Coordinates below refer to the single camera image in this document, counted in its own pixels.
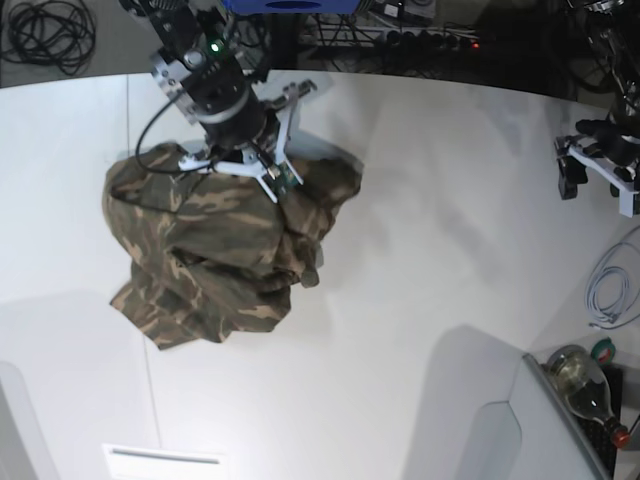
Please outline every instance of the glass bottle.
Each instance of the glass bottle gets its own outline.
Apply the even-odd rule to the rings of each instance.
[[[549,358],[547,372],[574,415],[602,425],[617,448],[629,443],[631,435],[627,427],[611,411],[607,377],[584,348],[577,345],[561,348]]]

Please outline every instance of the white cable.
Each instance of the white cable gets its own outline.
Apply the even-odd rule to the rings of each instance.
[[[631,277],[627,270],[621,266],[611,264],[611,259],[625,247],[631,249],[640,258],[640,248],[629,242],[631,237],[638,231],[640,231],[640,226],[635,227],[622,237],[619,243],[607,250],[591,272],[584,291],[584,305],[593,319],[593,322],[589,324],[590,327],[599,330],[617,330],[640,318],[640,313],[638,313],[618,324],[622,317],[627,315],[636,304],[638,297],[640,297],[640,287],[635,286],[634,295]],[[610,283],[611,280],[615,279],[619,282],[617,297],[609,305],[603,306],[598,298],[600,289],[605,281]]]

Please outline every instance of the white tabletop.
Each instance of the white tabletop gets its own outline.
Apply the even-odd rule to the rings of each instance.
[[[294,288],[274,333],[145,343],[158,444],[225,453],[234,480],[452,478],[477,407],[509,393],[507,360],[592,333],[584,276],[634,222],[599,178],[562,202],[552,141],[602,112],[346,74],[275,72],[262,93],[306,78],[330,88],[300,130],[359,157],[362,192],[323,244],[320,286]],[[166,99],[147,75],[0,93],[0,299],[83,288],[106,302],[128,259],[100,216],[104,173]],[[200,136],[174,110],[148,145]],[[614,340],[634,354],[639,336]]]

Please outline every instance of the bottle cap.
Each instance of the bottle cap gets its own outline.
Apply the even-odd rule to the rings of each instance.
[[[629,434],[628,430],[624,427],[619,428],[618,430],[613,432],[613,435],[611,435],[611,441],[617,448],[626,447],[630,440],[631,440],[631,435]]]

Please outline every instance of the camouflage fabric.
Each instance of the camouflage fabric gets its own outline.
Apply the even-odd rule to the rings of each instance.
[[[165,144],[142,160],[175,169],[183,154]],[[175,179],[148,174],[133,158],[116,163],[103,211],[133,263],[111,304],[160,349],[272,331],[291,308],[291,285],[318,284],[319,242],[360,189],[360,174],[343,161],[292,163],[305,184],[278,205],[253,179]]]

